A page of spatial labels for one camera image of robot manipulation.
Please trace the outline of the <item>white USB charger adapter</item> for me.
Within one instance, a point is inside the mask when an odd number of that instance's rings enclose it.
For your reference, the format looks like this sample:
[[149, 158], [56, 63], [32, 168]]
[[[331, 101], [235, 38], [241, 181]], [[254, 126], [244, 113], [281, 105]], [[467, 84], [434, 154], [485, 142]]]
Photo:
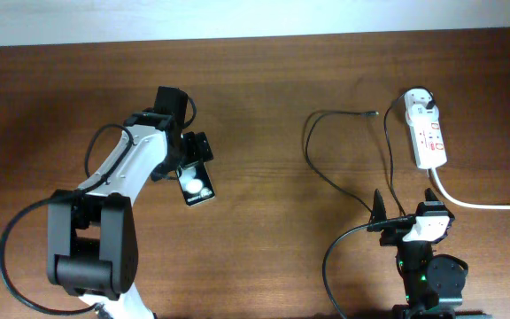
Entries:
[[439, 110], [432, 93], [425, 88], [413, 88], [405, 95], [406, 122], [417, 126], [439, 120]]

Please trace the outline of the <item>white power strip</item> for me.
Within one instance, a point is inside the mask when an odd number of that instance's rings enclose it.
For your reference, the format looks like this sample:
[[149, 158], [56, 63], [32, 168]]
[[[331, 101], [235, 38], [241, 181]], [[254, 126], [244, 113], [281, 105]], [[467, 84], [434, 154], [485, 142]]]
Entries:
[[430, 170], [447, 162], [439, 120], [409, 128], [417, 168]]

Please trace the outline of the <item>black smartphone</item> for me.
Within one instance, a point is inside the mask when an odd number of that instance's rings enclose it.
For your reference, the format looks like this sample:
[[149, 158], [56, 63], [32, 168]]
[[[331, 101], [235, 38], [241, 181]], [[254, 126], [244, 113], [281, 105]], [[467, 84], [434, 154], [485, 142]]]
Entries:
[[214, 199], [216, 192], [204, 162], [177, 170], [177, 179], [187, 206], [197, 206]]

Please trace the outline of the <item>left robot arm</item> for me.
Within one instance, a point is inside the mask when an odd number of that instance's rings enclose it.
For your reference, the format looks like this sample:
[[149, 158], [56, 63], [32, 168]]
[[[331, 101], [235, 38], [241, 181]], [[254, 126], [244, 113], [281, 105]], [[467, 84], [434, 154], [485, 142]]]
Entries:
[[205, 133], [189, 132], [184, 91], [159, 87], [152, 108], [131, 114], [95, 173], [73, 191], [57, 190], [48, 208], [47, 277], [100, 318], [153, 318], [136, 289], [133, 205], [145, 183], [174, 178], [187, 206], [215, 197], [205, 169]]

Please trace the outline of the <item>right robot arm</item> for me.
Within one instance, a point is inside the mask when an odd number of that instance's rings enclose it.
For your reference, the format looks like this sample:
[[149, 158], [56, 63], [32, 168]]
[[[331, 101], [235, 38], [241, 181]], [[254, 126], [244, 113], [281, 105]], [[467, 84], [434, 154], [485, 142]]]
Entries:
[[449, 254], [434, 254], [433, 246], [447, 237], [454, 214], [431, 189], [413, 214], [388, 218], [383, 197], [374, 193], [369, 232], [379, 232], [381, 246], [395, 246], [396, 266], [403, 280], [406, 304], [396, 305], [394, 318], [454, 318], [463, 302], [468, 275], [465, 261]]

